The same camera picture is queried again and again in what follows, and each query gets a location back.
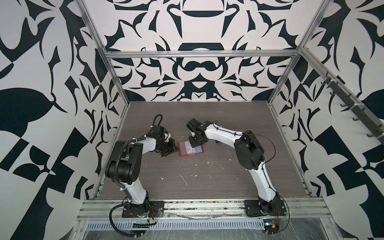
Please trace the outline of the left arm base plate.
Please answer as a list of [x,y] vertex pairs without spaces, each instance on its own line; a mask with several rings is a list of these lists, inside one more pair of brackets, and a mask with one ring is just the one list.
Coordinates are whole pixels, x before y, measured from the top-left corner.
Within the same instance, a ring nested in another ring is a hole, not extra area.
[[134,205],[126,202],[123,208],[123,218],[139,218],[149,217],[157,218],[161,217],[164,213],[165,202],[164,201],[149,201],[144,202],[141,205]]

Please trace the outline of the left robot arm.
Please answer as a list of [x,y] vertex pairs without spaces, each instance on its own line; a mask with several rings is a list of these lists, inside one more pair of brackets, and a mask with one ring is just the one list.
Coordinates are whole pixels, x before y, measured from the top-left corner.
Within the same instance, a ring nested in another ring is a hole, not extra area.
[[145,205],[149,194],[139,179],[143,155],[155,152],[166,157],[178,151],[175,140],[166,128],[151,125],[146,135],[115,143],[105,168],[105,176],[119,186],[131,204]]

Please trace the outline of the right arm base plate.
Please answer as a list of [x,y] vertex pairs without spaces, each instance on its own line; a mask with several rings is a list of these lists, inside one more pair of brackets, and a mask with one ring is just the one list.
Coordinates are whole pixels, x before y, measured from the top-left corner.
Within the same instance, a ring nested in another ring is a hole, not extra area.
[[250,218],[264,216],[286,216],[284,201],[277,198],[270,202],[264,200],[244,200],[246,215]]

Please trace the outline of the red leather card holder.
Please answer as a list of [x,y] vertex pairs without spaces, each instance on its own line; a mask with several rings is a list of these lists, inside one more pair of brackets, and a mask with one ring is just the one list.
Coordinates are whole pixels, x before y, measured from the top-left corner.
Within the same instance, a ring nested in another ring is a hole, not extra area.
[[178,142],[177,147],[179,148],[179,156],[193,156],[204,153],[204,146],[192,147],[189,141]]

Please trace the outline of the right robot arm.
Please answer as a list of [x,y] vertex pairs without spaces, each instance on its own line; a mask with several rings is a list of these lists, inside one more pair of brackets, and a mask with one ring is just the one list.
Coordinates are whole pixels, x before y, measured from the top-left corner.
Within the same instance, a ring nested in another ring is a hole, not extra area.
[[194,118],[188,121],[186,127],[192,134],[189,142],[193,148],[214,140],[235,149],[238,162],[253,178],[259,199],[266,203],[279,199],[266,170],[265,150],[253,132],[237,132],[222,128],[214,122],[200,123]]

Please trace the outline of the white VIP card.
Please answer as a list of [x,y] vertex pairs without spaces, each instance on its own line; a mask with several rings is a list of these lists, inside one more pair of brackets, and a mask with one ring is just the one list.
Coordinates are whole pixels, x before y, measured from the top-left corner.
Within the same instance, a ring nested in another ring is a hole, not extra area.
[[180,142],[180,153],[181,156],[196,155],[202,152],[201,146],[193,148],[189,141]]

